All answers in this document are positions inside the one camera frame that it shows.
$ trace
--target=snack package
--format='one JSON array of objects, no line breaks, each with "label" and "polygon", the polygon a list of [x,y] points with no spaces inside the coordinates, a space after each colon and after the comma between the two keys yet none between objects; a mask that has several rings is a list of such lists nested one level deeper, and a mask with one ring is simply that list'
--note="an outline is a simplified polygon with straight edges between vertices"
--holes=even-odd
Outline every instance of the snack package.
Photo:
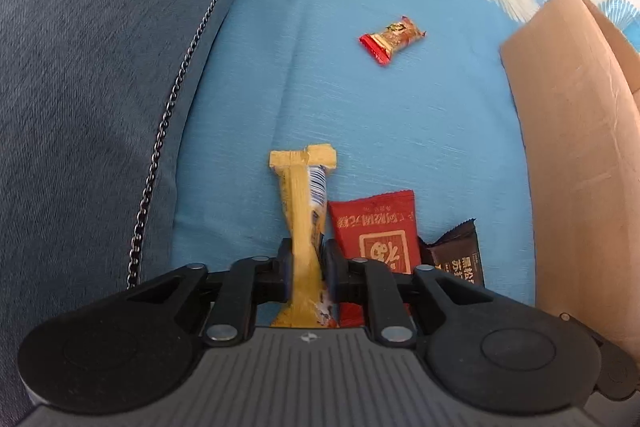
[{"label": "snack package", "polygon": [[419,243],[423,264],[431,264],[460,279],[484,287],[484,274],[474,219],[469,219],[455,229],[449,230],[435,243],[428,245],[421,239]]},{"label": "snack package", "polygon": [[[352,259],[383,261],[396,273],[411,273],[420,264],[412,190],[353,201],[330,201],[329,213],[342,254]],[[340,326],[364,324],[362,307],[340,304]]]},{"label": "snack package", "polygon": [[384,31],[366,33],[359,40],[380,64],[386,66],[391,62],[391,57],[396,51],[425,35],[426,32],[421,32],[411,19],[403,16],[398,22],[387,26]]},{"label": "snack package", "polygon": [[326,177],[337,165],[329,144],[302,151],[271,151],[269,166],[280,178],[282,209],[291,233],[293,288],[291,300],[271,326],[336,327],[322,282],[319,249],[326,221]]}]

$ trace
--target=white logo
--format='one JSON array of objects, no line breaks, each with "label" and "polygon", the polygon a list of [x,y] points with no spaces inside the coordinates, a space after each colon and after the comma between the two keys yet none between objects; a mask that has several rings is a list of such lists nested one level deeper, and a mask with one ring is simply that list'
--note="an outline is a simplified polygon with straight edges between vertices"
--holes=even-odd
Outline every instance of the white logo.
[{"label": "white logo", "polygon": [[307,331],[304,335],[300,335],[300,340],[305,341],[307,344],[311,344],[313,341],[318,340],[318,336],[311,331]]}]

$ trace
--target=barcode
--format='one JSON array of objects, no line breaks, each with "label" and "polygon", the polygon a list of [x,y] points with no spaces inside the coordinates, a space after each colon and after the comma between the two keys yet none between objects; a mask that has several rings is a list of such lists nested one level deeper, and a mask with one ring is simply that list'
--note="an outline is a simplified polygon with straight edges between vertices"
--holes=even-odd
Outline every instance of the barcode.
[{"label": "barcode", "polygon": [[309,167],[309,188],[311,203],[324,206],[326,201],[326,175],[322,166]]}]

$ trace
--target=gray couch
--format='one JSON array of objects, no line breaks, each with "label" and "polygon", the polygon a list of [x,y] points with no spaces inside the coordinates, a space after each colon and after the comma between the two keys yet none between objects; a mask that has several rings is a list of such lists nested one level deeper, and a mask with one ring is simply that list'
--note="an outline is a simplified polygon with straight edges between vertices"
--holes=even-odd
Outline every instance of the gray couch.
[{"label": "gray couch", "polygon": [[154,142],[186,66],[144,227],[142,277],[166,270],[182,129],[232,2],[0,0],[0,426],[30,405],[15,368],[25,334],[126,287]]}]

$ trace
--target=metal chain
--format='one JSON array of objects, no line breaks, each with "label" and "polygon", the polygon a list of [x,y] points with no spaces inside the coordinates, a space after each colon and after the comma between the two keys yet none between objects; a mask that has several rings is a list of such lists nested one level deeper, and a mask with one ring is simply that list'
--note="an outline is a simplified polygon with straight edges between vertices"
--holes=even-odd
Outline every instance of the metal chain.
[{"label": "metal chain", "polygon": [[187,73],[187,68],[191,63],[198,42],[207,27],[207,22],[213,13],[213,9],[216,6],[218,0],[212,0],[204,14],[204,17],[200,21],[196,34],[191,39],[191,44],[184,54],[182,64],[178,75],[175,77],[174,85],[169,93],[169,97],[164,105],[164,113],[158,125],[158,133],[156,134],[156,141],[154,143],[154,151],[151,155],[151,165],[149,165],[148,176],[145,180],[145,189],[142,191],[142,199],[140,200],[140,207],[136,214],[136,225],[133,229],[133,237],[131,238],[131,249],[129,250],[129,269],[127,272],[127,289],[133,288],[140,281],[140,263],[142,261],[142,241],[145,235],[146,219],[149,213],[149,205],[151,204],[151,196],[154,191],[154,185],[156,183],[156,172],[158,172],[158,162],[160,161],[160,153],[162,150],[162,144],[164,137],[166,136],[166,130],[169,127],[169,122],[173,114],[175,107],[175,101],[178,99],[178,93],[180,86],[184,81],[184,75]]}]

